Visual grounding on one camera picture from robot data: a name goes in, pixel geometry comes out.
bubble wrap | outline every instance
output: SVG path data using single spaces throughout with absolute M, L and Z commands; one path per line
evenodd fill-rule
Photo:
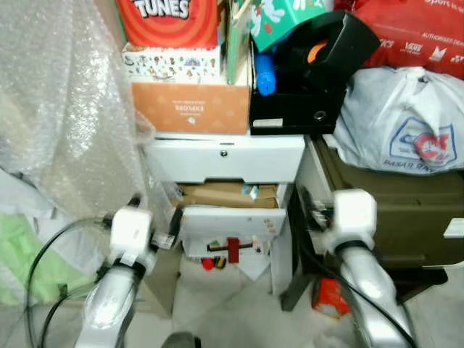
M 77 218 L 142 193 L 165 229 L 165 186 L 141 163 L 130 84 L 94 3 L 3 1 L 0 42 L 0 167 Z

black cable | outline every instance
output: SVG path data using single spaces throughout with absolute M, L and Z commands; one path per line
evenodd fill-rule
M 324 273 L 330 275 L 330 277 L 336 279 L 344 288 L 349 289 L 359 295 L 362 299 L 364 299 L 368 304 L 370 304 L 373 308 L 375 308 L 380 314 L 382 314 L 397 330 L 398 332 L 406 339 L 407 343 L 411 346 L 411 348 L 418 348 L 417 344 L 414 341 L 414 338 L 406 332 L 406 330 L 382 307 L 372 301 L 366 294 L 364 294 L 361 290 L 356 289 L 352 284 L 349 283 L 344 277 L 341 275 L 333 272 L 330 268 L 327 268 L 322 262 L 320 262 L 312 252 L 306 249 L 303 244 L 300 244 L 301 249 L 304 253 L 310 258 L 310 261 L 320 268 Z
M 78 227 L 79 225 L 85 225 L 85 224 L 90 224 L 90 223 L 95 223 L 95 224 L 100 224 L 102 223 L 101 218 L 97 217 L 89 217 L 89 218 L 84 218 L 75 221 L 74 223 L 71 223 L 61 230 L 59 230 L 49 241 L 45 243 L 45 245 L 42 247 L 40 252 L 38 252 L 36 258 L 34 259 L 32 265 L 30 266 L 29 269 L 29 274 L 28 274 L 28 281 L 26 283 L 26 298 L 25 298 L 25 325 L 26 325 L 26 331 L 28 334 L 28 341 L 29 345 L 31 348 L 36 348 L 36 331 L 34 329 L 34 324 L 32 320 L 32 307 L 30 306 L 31 303 L 31 292 L 32 292 L 32 280 L 33 280 L 33 275 L 34 272 L 36 271 L 36 268 L 38 266 L 38 263 L 40 262 L 41 258 L 43 255 L 46 253 L 46 251 L 49 249 L 49 247 L 64 233 Z
M 76 288 L 72 291 L 69 291 L 66 295 L 64 296 L 61 296 L 61 298 L 55 302 L 55 304 L 53 305 L 53 307 L 51 307 L 49 313 L 47 314 L 46 318 L 45 318 L 45 321 L 43 323 L 43 328 L 42 328 L 42 332 L 41 332 L 41 335 L 40 335 L 40 343 L 39 343 L 39 348 L 45 348 L 45 343 L 46 343 L 46 337 L 47 337 L 47 334 L 49 332 L 49 326 L 50 326 L 50 322 L 51 322 L 51 319 L 53 319 L 53 316 L 55 314 L 55 312 L 58 310 L 59 306 L 62 305 L 62 303 L 64 301 L 66 301 L 67 299 L 69 299 L 70 297 L 73 297 L 75 296 L 76 294 L 79 294 L 81 293 L 83 290 L 92 290 L 92 288 L 95 286 L 95 283 L 92 283 L 92 284 L 88 284 L 88 285 L 84 285 L 84 286 L 80 286 L 79 288 Z

floor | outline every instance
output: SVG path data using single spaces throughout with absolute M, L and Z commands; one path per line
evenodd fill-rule
M 408 302 L 419 347 L 464 347 L 464 265 L 447 268 L 449 282 Z M 269 294 L 270 273 L 251 282 L 235 267 L 206 273 L 201 265 L 183 260 L 173 318 L 137 313 L 128 332 L 128 348 L 160 347 L 173 331 L 190 331 L 204 348 L 348 348 L 350 317 L 333 320 L 310 309 L 309 293 L 293 312 L 281 312 Z M 21 308 L 0 308 L 0 348 L 26 347 Z M 37 311 L 40 326 L 46 308 Z M 50 328 L 48 347 L 72 347 L 81 322 L 78 310 L 64 308 Z

drawer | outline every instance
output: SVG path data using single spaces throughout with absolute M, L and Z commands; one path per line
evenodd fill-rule
M 225 246 L 228 237 L 238 238 L 240 244 L 252 244 L 240 249 L 240 255 L 267 256 L 285 218 L 285 209 L 186 207 L 180 238 L 189 257 L 226 257 L 227 251 L 209 252 L 207 246 Z
M 188 140 L 156 139 L 144 146 L 144 154 L 149 165 L 161 166 L 165 181 L 291 183 L 304 148 L 302 136 L 196 136 Z

red box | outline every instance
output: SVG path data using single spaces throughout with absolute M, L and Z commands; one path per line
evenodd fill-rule
M 135 46 L 211 49 L 225 41 L 224 0 L 117 0 Z
M 341 295 L 341 285 L 335 279 L 319 279 L 312 290 L 312 308 L 333 318 L 351 312 Z

